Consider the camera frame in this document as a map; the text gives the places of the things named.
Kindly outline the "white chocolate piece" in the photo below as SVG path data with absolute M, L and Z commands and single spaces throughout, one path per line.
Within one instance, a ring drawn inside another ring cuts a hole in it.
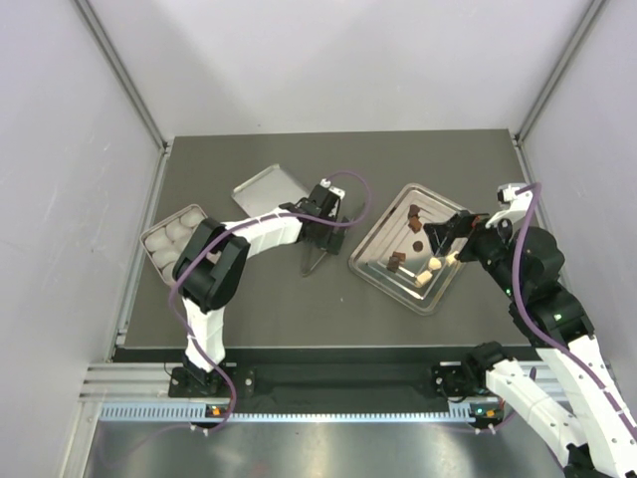
M 441 269 L 441 268 L 442 268 L 442 263 L 441 263 L 441 261 L 440 261 L 438 258 L 436 258 L 436 257 L 432 257 L 432 258 L 429 260 L 428 268 L 429 268 L 430 270 L 432 270 L 432 271 L 439 270 L 439 269 Z

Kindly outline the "metal tongs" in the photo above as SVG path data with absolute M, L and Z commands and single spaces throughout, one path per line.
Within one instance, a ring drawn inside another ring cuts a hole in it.
M 345 239 L 347 228 L 343 227 L 343 224 L 348 221 L 349 219 L 346 216 L 343 216 L 339 221 L 336 222 L 335 226 L 327 226 L 322 224 L 312 225 L 309 234 L 304 239 L 305 252 L 301 266 L 301 275 L 304 278 L 308 277 L 318 267 L 320 262 L 327 256 L 334 256 L 326 254 L 324 251 L 319 249 L 319 239 L 331 232 L 343 232 Z

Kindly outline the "white chocolate block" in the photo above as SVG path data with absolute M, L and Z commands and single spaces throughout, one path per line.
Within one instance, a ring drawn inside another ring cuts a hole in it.
M 416 277 L 416 285 L 418 287 L 423 287 L 433 278 L 433 274 L 429 270 L 425 270 L 421 274 Z

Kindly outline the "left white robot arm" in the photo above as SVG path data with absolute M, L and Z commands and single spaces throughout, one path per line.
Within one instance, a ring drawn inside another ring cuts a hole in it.
M 270 249 L 309 243 L 327 254 L 340 251 L 345 230 L 337 215 L 345 192 L 322 180 L 308 197 L 281 204 L 244 221 L 204 219 L 173 268 L 177 294 L 185 308 L 187 347 L 183 368 L 204 394 L 225 385 L 219 365 L 225 357 L 223 316 L 236 294 L 247 261 Z

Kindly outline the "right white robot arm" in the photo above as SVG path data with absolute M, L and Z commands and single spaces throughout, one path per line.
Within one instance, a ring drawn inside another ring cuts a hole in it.
M 460 364 L 439 374 L 447 398 L 495 395 L 533 431 L 567 477 L 633 477 L 636 423 L 600 353 L 580 301 L 559 282 L 564 256 L 552 234 L 513 227 L 509 218 L 462 210 L 423 229 L 439 258 L 478 262 L 507 295 L 509 313 L 553 371 L 569 406 L 562 407 L 497 342 L 470 349 Z

